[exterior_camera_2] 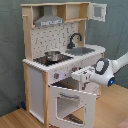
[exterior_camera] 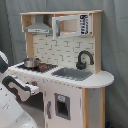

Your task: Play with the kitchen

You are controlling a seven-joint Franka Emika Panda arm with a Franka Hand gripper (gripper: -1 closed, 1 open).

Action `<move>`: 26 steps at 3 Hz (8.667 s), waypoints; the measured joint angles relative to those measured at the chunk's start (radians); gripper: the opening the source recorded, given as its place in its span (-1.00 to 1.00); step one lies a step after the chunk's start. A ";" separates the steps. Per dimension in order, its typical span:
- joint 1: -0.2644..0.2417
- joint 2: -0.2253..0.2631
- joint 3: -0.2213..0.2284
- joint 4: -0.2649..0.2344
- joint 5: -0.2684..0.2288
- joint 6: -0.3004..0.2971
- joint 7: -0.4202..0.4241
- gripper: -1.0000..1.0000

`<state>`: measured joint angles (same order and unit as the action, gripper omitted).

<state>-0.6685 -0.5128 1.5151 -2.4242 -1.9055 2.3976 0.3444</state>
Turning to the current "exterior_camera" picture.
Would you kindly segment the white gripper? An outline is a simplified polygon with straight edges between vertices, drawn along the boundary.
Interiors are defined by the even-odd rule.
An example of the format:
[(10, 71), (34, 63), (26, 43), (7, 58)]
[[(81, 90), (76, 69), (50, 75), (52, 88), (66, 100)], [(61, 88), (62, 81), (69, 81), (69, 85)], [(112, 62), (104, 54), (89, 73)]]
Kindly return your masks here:
[(2, 80), (2, 84), (9, 88), (15, 88), (18, 91), (18, 95), (22, 101), (26, 101), (30, 96), (39, 93), (39, 87), (26, 84), (20, 79), (15, 79), (12, 76), (6, 76)]

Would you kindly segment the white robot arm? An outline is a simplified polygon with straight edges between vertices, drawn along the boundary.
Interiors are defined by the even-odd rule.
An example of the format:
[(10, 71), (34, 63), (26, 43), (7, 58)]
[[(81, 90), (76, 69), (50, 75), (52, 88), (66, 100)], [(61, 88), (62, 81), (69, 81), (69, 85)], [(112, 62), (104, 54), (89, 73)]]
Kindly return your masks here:
[(26, 91), (19, 93), (22, 100), (31, 95), (31, 90), (17, 81), (8, 72), (8, 58), (0, 51), (0, 128), (38, 128), (35, 120), (24, 111), (9, 88)]

